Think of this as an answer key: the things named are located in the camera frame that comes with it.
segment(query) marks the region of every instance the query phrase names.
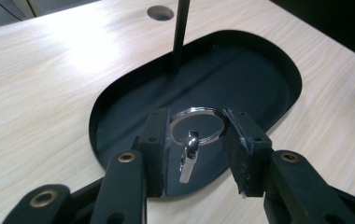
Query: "wood grain surface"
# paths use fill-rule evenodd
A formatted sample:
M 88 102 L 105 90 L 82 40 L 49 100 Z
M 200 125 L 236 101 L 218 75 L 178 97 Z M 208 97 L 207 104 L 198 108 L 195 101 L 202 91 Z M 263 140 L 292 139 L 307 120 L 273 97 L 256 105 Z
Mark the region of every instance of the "wood grain surface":
M 45 184 L 80 189 L 104 171 L 90 146 L 97 96 L 172 49 L 176 18 L 147 9 L 178 1 L 103 0 L 0 28 L 0 222 Z M 325 180 L 355 195 L 355 53 L 266 0 L 192 0 L 185 43 L 218 30 L 260 35 L 303 78 L 292 109 L 269 132 L 274 149 L 301 153 Z M 226 172 L 203 190 L 148 202 L 149 223 L 267 223 L 263 199 L 243 200 Z

